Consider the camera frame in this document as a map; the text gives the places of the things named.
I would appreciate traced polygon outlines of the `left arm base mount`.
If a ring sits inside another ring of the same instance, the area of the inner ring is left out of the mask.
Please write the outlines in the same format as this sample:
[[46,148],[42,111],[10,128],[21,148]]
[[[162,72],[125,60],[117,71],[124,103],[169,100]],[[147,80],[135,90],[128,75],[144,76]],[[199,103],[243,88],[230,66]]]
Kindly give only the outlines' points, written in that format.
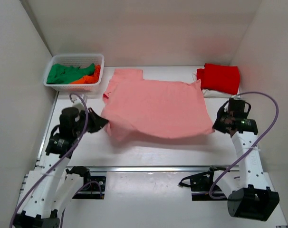
[[106,172],[90,172],[90,185],[82,188],[73,199],[103,200],[106,192]]

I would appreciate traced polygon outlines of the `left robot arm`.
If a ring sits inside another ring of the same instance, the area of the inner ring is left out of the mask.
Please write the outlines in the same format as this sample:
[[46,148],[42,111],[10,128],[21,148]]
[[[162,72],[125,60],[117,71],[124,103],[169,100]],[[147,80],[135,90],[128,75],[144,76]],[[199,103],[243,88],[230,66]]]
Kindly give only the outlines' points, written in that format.
[[91,185],[90,171],[83,166],[66,169],[85,133],[96,133],[108,124],[92,108],[68,107],[50,134],[41,169],[29,173],[34,181],[17,205],[10,227],[59,228],[68,202]]

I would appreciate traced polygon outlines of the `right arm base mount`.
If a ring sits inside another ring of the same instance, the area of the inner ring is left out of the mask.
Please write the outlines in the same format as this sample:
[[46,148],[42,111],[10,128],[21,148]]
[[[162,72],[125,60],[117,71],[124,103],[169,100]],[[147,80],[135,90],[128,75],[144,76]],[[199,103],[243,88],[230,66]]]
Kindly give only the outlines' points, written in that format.
[[209,196],[209,190],[213,184],[215,172],[225,170],[224,167],[211,166],[207,171],[182,178],[178,186],[191,189],[192,201],[216,200]]

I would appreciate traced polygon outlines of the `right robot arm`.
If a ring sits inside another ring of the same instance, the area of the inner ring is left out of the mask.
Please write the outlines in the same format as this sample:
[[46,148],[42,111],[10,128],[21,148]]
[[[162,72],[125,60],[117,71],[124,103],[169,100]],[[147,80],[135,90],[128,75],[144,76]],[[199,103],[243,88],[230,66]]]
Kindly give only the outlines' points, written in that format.
[[218,110],[213,128],[230,135],[240,176],[234,178],[229,168],[214,170],[205,178],[205,186],[220,188],[231,217],[267,221],[279,204],[279,194],[271,190],[265,178],[257,147],[258,128],[255,120],[248,118],[250,110],[248,102],[234,98]]

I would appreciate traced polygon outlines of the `pink t-shirt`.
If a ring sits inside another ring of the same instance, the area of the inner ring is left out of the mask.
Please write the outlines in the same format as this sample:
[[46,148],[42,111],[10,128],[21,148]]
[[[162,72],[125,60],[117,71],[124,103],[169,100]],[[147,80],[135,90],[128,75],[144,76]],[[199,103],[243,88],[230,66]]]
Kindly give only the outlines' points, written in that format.
[[106,132],[118,141],[135,133],[163,139],[214,133],[200,80],[148,80],[140,69],[115,69],[103,101]]

